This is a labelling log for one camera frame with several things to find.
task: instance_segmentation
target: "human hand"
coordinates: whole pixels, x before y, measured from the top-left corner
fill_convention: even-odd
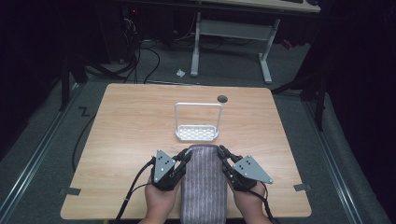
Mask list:
[[[233,189],[233,185],[229,181],[228,185],[233,191],[233,200],[235,201],[235,205],[241,212],[242,217],[247,224],[271,224],[270,220],[268,220],[262,211],[262,200],[259,197],[249,192]],[[251,190],[260,195],[264,195],[265,186],[262,185],[262,183],[257,182],[256,186]]]
[[[170,191],[160,191],[150,182],[151,177],[148,178],[148,185],[145,187],[147,213],[139,224],[163,224],[175,206],[181,180]]]

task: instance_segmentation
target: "wooden table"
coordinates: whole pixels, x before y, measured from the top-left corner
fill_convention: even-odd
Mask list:
[[[302,180],[268,89],[110,84],[70,186],[81,192],[66,196],[62,218],[114,219],[134,177],[156,149],[174,156],[193,144],[176,138],[175,104],[217,103],[219,95],[228,102],[212,144],[224,145],[235,155],[252,155],[274,179],[268,201],[275,217],[308,217],[311,208],[305,192],[293,187]],[[137,186],[147,182],[149,169]],[[179,217],[179,196],[170,218]],[[133,194],[123,218],[145,214],[142,188]],[[241,217],[230,189],[228,217]]]

